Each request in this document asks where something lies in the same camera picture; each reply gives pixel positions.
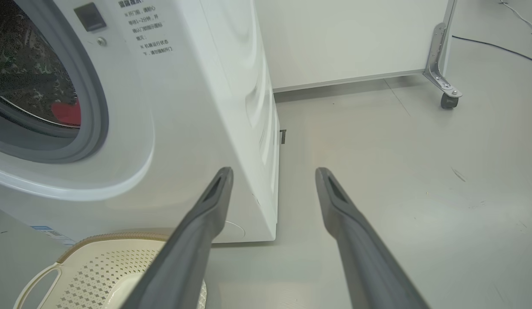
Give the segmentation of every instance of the floor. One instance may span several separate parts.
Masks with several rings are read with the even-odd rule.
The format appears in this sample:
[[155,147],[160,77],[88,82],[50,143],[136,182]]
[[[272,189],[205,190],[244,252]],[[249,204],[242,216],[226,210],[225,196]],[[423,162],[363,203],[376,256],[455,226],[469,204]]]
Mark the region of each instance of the floor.
[[[532,57],[529,28],[510,10],[459,5],[454,35]],[[511,5],[532,21],[532,0]],[[319,210],[319,166],[433,309],[532,308],[532,62],[454,40],[447,78],[464,93],[452,111],[422,76],[277,94],[287,130],[277,240],[215,245],[207,309],[351,307]],[[0,309],[64,249],[0,211]]]

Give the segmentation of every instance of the caster wheel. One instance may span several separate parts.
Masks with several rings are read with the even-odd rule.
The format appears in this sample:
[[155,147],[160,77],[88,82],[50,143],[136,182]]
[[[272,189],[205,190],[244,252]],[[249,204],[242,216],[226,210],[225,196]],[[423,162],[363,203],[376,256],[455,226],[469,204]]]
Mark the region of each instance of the caster wheel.
[[447,94],[441,96],[441,108],[443,109],[453,109],[459,103],[459,98],[451,98]]

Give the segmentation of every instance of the label sticker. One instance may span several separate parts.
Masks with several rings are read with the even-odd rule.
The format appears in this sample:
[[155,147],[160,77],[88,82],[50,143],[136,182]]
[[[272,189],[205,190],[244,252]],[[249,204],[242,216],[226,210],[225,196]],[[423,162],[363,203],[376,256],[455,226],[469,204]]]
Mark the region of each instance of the label sticker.
[[168,41],[168,22],[153,1],[121,0],[118,10],[125,16],[123,26],[132,32],[132,41],[142,55],[155,56],[173,51]]
[[34,229],[36,229],[37,231],[40,231],[42,233],[45,233],[46,235],[48,235],[49,237],[52,237],[53,239],[61,242],[63,245],[66,245],[66,246],[73,246],[75,245],[75,241],[72,240],[71,238],[68,238],[68,237],[65,237],[63,236],[61,233],[58,233],[57,231],[54,231],[53,229],[49,228],[49,227],[44,227],[44,226],[34,226],[32,227]]

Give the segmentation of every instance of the white laundry basket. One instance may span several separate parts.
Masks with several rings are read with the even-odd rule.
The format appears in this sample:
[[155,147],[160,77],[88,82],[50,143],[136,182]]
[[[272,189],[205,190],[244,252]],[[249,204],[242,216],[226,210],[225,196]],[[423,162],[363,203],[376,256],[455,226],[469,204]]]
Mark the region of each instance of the white laundry basket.
[[[167,239],[157,233],[110,233],[82,240],[26,285],[14,309],[22,308],[34,286],[54,270],[58,275],[37,309],[120,308]],[[206,301],[203,282],[197,309]]]

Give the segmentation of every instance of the washing machine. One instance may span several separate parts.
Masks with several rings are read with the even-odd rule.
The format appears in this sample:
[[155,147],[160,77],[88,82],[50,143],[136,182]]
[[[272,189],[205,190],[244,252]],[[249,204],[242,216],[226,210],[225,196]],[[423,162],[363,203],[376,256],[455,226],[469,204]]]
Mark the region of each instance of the washing machine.
[[0,209],[34,229],[171,233],[229,166],[215,242],[274,240],[279,146],[252,0],[0,0]]

